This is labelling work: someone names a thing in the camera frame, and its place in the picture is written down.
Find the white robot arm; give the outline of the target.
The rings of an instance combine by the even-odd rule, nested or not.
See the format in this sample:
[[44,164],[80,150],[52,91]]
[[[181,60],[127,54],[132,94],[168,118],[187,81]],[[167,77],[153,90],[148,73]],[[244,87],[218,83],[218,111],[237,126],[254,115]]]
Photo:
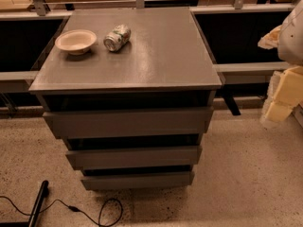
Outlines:
[[276,48],[278,57],[290,64],[283,72],[275,71],[270,79],[260,122],[272,127],[284,121],[303,101],[303,0],[280,26],[259,40],[258,47]]

